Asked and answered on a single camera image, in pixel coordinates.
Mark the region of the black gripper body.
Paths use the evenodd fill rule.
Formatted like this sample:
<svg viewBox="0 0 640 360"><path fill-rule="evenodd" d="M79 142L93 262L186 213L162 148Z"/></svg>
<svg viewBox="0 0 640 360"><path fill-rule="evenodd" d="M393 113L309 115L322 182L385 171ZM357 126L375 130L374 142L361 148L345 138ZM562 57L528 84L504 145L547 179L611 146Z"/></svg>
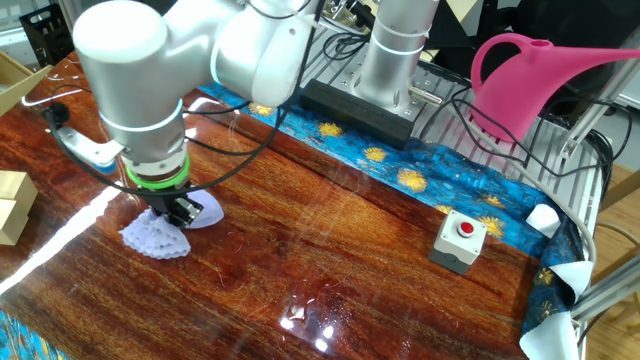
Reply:
<svg viewBox="0 0 640 360"><path fill-rule="evenodd" d="M151 211L155 208L165 214L169 214L169 203L175 198L187 195L168 195L173 188L166 189L144 189L144 201L149 205Z"/></svg>

